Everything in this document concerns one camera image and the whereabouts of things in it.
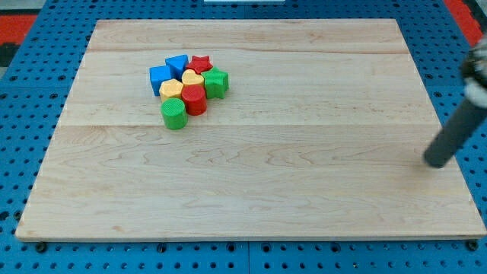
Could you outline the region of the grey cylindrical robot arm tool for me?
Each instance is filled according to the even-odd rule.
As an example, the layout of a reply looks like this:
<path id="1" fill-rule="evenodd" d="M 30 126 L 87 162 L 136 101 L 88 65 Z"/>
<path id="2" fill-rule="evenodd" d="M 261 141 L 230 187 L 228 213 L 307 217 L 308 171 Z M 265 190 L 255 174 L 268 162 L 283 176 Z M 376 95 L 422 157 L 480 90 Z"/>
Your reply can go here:
<path id="1" fill-rule="evenodd" d="M 431 167 L 444 167 L 486 119 L 486 37 L 469 50 L 460 73 L 464 99 L 423 153 Z"/>

